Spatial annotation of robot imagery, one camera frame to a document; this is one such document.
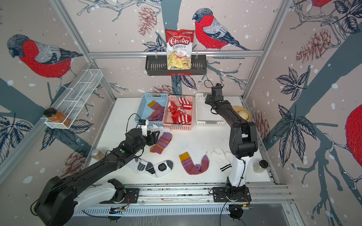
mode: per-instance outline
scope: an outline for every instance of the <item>black wire basket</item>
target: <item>black wire basket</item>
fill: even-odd
[[[206,74],[206,55],[191,56],[191,69],[187,70],[168,70],[167,56],[147,56],[146,71],[149,76],[160,75],[205,75]]]

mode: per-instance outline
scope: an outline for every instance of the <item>plastic basket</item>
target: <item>plastic basket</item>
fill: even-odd
[[[182,125],[182,124],[173,124],[172,121],[172,114],[171,112],[168,112],[167,109],[165,109],[165,114],[163,116],[163,125],[164,127],[170,128],[170,129],[182,129],[182,130],[191,130],[191,125],[192,125],[192,121],[193,121],[193,114],[194,114],[194,98],[192,96],[174,96],[174,95],[170,95],[168,96],[168,100],[167,103],[169,101],[173,101],[176,106],[180,107],[180,103],[178,102],[178,98],[179,97],[183,97],[186,100],[188,100],[190,103],[192,103],[192,109],[191,110],[185,110],[186,114],[191,116],[191,122],[188,125]]]
[[[142,100],[141,100],[141,104],[139,105],[137,114],[141,117],[141,119],[147,119],[152,114],[152,112],[155,111],[152,108],[148,107],[147,105],[149,103],[151,103],[152,101],[156,101],[161,106],[166,107],[167,98],[168,98],[167,93],[144,93]],[[138,118],[138,116],[136,116],[136,118],[135,118],[136,123],[138,122],[138,120],[139,120],[139,118]],[[162,121],[148,121],[148,124],[149,125],[155,124],[156,126],[163,126],[162,122],[163,122],[163,120]]]
[[[220,115],[214,115],[210,112],[211,106],[205,104],[203,93],[196,94],[196,122],[197,126],[223,126],[225,119]]]

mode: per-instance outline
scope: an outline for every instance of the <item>glass jar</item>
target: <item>glass jar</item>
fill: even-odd
[[[105,157],[105,154],[103,152],[101,152],[100,150],[94,148],[91,152],[90,155],[92,156],[92,158],[94,158],[95,160],[99,161],[101,159],[103,159]]]
[[[63,112],[52,107],[45,110],[44,115],[53,123],[63,123],[66,127],[69,127],[72,122]]]
[[[261,173],[261,172],[264,172],[266,170],[266,168],[268,168],[268,166],[269,166],[269,164],[267,161],[261,160],[259,162],[256,162],[253,165],[253,169],[254,169],[254,172]]]

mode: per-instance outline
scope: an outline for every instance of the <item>pink basket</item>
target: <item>pink basket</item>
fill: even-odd
[[[170,128],[170,129],[183,129],[183,130],[191,130],[191,125],[192,125],[192,121],[193,121],[193,114],[194,114],[194,98],[191,96],[174,96],[174,95],[169,95],[168,99],[167,99],[167,104],[169,101],[173,101],[177,107],[181,107],[180,103],[178,102],[178,98],[179,97],[183,97],[186,100],[188,100],[190,103],[192,103],[192,109],[191,110],[185,110],[186,114],[191,116],[191,122],[187,125],[182,125],[182,124],[173,124],[172,121],[172,114],[171,112],[169,112],[167,109],[165,109],[165,114],[163,116],[163,126]]]

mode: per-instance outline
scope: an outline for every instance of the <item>white wire rack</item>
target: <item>white wire rack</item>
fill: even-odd
[[[75,86],[65,90],[65,92],[68,92],[67,95],[55,108],[63,112],[67,116],[66,119],[61,123],[55,123],[47,119],[45,124],[52,129],[69,129],[102,77],[103,73],[99,69],[85,70]],[[71,120],[69,126],[64,124],[67,119]]]

